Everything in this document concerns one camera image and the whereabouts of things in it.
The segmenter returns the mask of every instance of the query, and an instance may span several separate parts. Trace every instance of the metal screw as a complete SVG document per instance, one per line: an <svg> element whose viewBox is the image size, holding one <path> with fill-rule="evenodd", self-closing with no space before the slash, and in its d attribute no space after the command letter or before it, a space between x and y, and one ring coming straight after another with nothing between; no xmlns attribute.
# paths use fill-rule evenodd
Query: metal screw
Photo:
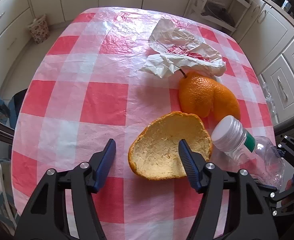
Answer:
<svg viewBox="0 0 294 240"><path fill-rule="evenodd" d="M82 169L86 169L86 168L89 167L89 163L81 163L81 164L80 164L80 167L81 167Z"/></svg>
<svg viewBox="0 0 294 240"><path fill-rule="evenodd" d="M47 170L47 175L53 175L53 174L55 174L55 170L54 169L49 169L49 170Z"/></svg>
<svg viewBox="0 0 294 240"><path fill-rule="evenodd" d="M214 163L207 163L206 168L209 169L209 170L212 170L212 169L215 168L215 165L214 165Z"/></svg>
<svg viewBox="0 0 294 240"><path fill-rule="evenodd" d="M247 170L241 170L239 173L241 175L243 175L243 176L246 176L248 174L248 171Z"/></svg>

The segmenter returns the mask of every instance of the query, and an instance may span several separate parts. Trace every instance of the plastic wrap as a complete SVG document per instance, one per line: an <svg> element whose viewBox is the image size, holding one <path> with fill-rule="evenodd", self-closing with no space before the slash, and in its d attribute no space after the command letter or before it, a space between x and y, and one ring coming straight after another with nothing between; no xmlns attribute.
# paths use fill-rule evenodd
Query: plastic wrap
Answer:
<svg viewBox="0 0 294 240"><path fill-rule="evenodd" d="M189 31L176 28L169 19L159 20L148 43L158 54L148 56L140 71L160 78L167 78L185 66L206 76L221 76L226 71L226 63L217 50Z"/></svg>

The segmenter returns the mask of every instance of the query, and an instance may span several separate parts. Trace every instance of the black metal bracket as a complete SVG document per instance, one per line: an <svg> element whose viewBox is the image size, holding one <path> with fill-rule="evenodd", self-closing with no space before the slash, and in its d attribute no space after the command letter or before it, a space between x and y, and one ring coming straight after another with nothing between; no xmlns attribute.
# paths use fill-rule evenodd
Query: black metal bracket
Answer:
<svg viewBox="0 0 294 240"><path fill-rule="evenodd" d="M224 189L229 190L228 215L224 234L217 239L276 240L294 223L294 176L292 187L279 193L277 188L255 181L244 169L226 172L206 163L201 154L190 150L185 140L180 141L178 149L188 152L191 166L197 170L198 180L188 176L191 185L198 193L204 193L188 240L213 239ZM294 138L285 136L277 149L294 167ZM190 170L188 163L183 165ZM277 202L285 198L288 203L277 208Z"/></svg>
<svg viewBox="0 0 294 240"><path fill-rule="evenodd" d="M116 143L109 139L102 152L93 154L73 170L49 169L32 193L19 220L16 240L76 240L69 233L65 190L71 189L79 238L106 240L99 222L92 193L104 185L116 153Z"/></svg>

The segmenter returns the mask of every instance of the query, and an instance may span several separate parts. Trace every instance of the plastic bottle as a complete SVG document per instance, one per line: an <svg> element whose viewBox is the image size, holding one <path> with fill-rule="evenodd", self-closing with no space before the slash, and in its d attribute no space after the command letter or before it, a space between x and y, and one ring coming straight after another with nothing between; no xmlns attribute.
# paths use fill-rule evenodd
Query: plastic bottle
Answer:
<svg viewBox="0 0 294 240"><path fill-rule="evenodd" d="M223 118L213 130L212 142L262 184L281 188L284 163L265 136L253 137L233 116Z"/></svg>

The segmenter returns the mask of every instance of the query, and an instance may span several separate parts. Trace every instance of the table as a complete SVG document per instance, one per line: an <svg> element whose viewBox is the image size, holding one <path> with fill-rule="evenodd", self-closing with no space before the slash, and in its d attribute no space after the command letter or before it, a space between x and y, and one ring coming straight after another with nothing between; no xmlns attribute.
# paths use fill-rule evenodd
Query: table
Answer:
<svg viewBox="0 0 294 240"><path fill-rule="evenodd" d="M167 79L137 71L155 53L148 38L160 18L171 19L219 51L227 64L218 80L236 96L241 122L275 143L266 101L254 71L228 35L182 17L131 8L81 13L44 57L26 94L12 152L12 186L21 214L45 171L73 169L101 151L109 138L117 153L105 186L93 195L108 240L186 239L202 195L188 180L148 181L130 169L131 143L154 119L180 110L176 72ZM204 119L211 133L214 122ZM220 221L224 221L228 193ZM66 193L72 235L77 235L71 193ZM222 232L218 227L216 235Z"/></svg>

